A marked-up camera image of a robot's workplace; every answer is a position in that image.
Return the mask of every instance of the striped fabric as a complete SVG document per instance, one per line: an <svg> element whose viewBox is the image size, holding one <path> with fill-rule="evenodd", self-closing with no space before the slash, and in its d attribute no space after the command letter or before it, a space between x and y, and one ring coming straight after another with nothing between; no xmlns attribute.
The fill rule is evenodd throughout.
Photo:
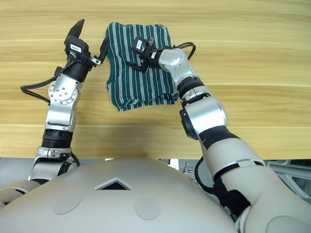
<svg viewBox="0 0 311 233"><path fill-rule="evenodd" d="M144 74L125 63L131 61L141 65L138 55L131 50L136 36L154 38L157 48L170 46L171 39L166 27L159 24L143 26L112 22L106 35L110 40L107 57L111 65L107 89L112 103L119 111L146 105L176 103L178 94L168 72L149 68Z"/></svg>

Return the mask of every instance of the circular indentation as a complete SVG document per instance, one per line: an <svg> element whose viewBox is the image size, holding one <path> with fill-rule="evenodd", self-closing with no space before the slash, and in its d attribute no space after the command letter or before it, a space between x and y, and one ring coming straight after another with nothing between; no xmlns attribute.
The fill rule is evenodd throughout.
<svg viewBox="0 0 311 233"><path fill-rule="evenodd" d="M136 214L144 220L153 220L161 213L161 204L151 196L140 197L136 200L134 209Z"/></svg>
<svg viewBox="0 0 311 233"><path fill-rule="evenodd" d="M77 193L62 195L54 204L53 210L57 215L64 215L74 210L80 202L82 196Z"/></svg>

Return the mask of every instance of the black band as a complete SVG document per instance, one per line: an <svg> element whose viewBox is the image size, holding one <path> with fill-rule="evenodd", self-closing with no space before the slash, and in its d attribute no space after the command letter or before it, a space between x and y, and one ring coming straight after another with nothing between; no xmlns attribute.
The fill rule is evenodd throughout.
<svg viewBox="0 0 311 233"><path fill-rule="evenodd" d="M198 86L204 86L204 83L200 80L199 77L187 77L177 87L179 98L181 99L184 94Z"/></svg>
<svg viewBox="0 0 311 233"><path fill-rule="evenodd" d="M215 182L214 193L220 204L223 207L227 206L236 216L239 216L250 205L248 199L238 190L228 191L221 178Z"/></svg>
<svg viewBox="0 0 311 233"><path fill-rule="evenodd" d="M68 59L66 65L70 64L72 61ZM81 63L75 63L64 71L64 74L70 76L71 78L83 83L86 79L87 73L90 71L90 66Z"/></svg>
<svg viewBox="0 0 311 233"><path fill-rule="evenodd" d="M199 134L203 145L208 148L216 142L219 142L228 138L238 138L235 134L231 133L225 125L216 126L214 128L203 131Z"/></svg>
<svg viewBox="0 0 311 233"><path fill-rule="evenodd" d="M232 170L232 169L236 169L240 167L239 164L231 164L229 166L224 167L223 169L220 169L214 176L214 181L216 181L219 177L221 177L222 175L224 175L226 172Z"/></svg>
<svg viewBox="0 0 311 233"><path fill-rule="evenodd" d="M43 134L42 147L70 148L73 132L46 129Z"/></svg>

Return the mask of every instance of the silver arm segment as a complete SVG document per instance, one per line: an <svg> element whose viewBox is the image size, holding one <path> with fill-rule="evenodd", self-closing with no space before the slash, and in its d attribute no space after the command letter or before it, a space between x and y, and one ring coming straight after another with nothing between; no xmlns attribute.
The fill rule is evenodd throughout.
<svg viewBox="0 0 311 233"><path fill-rule="evenodd" d="M51 105L45 122L46 129L74 131L81 88L81 83L65 74L61 74L50 85Z"/></svg>
<svg viewBox="0 0 311 233"><path fill-rule="evenodd" d="M80 82L63 73L50 85L48 93L51 104L45 122L46 130L68 133L74 131L81 88ZM72 154L70 143L69 146L61 148L48 145L37 148L35 165L29 180L50 181L76 166L68 160Z"/></svg>
<svg viewBox="0 0 311 233"><path fill-rule="evenodd" d="M171 73L181 98L186 134L197 139L220 203L236 214L241 233L310 232L311 206L265 167L255 151L226 128L223 106L181 49L164 50L159 66Z"/></svg>

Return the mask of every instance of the robotic arm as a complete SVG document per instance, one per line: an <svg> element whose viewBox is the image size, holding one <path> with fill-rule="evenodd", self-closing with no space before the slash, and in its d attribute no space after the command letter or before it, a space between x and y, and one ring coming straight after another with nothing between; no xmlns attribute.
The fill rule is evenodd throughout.
<svg viewBox="0 0 311 233"><path fill-rule="evenodd" d="M140 37L133 48L144 65L170 72L181 99L185 132L200 142L215 182L214 194L236 217L236 228L241 233L310 232L311 206L286 187L245 141L227 129L223 106L199 79L184 51L157 50Z"/></svg>
<svg viewBox="0 0 311 233"><path fill-rule="evenodd" d="M69 31L64 42L67 63L58 67L48 93L50 108L45 121L45 131L35 157L35 165L29 180L43 184L79 166L79 160L70 147L76 125L77 103L86 75L92 67L100 66L107 53L108 40L100 48L99 57L91 57L88 45L79 39L84 19L78 21ZM27 87L21 89L28 94Z"/></svg>
<svg viewBox="0 0 311 233"><path fill-rule="evenodd" d="M3 232L174 232L173 227L191 216L185 215L184 209L195 215L193 232L310 232L311 207L227 129L223 106L189 64L184 46L159 50L153 40L137 37L132 49L143 66L128 64L142 72L148 67L170 72L181 98L185 132L199 141L215 182L211 189L220 204L230 209L235 225L185 175L156 160L119 159L66 173L75 167L70 157L79 165L70 144L80 89L92 67L103 62L108 44L105 39L101 55L91 57L88 45L78 38L83 22L79 21L65 40L65 67L58 67L46 82L22 87L26 94L48 102L50 108L29 181L0 190ZM29 91L48 83L50 100ZM187 226L176 231L189 230Z"/></svg>

